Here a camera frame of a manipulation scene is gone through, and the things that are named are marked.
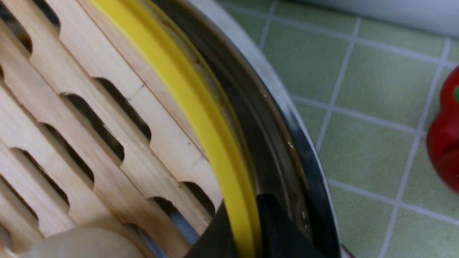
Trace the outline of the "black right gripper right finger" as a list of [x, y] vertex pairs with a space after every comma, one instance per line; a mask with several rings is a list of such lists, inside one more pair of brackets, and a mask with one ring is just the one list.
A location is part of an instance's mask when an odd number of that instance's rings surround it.
[[264, 258], [323, 258], [289, 219], [274, 196], [257, 195]]

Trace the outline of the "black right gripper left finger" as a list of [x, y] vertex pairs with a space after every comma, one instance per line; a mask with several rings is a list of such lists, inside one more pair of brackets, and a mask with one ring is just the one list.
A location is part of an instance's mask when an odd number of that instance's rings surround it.
[[237, 248], [232, 235], [224, 202], [205, 232], [193, 245], [185, 258], [237, 258]]

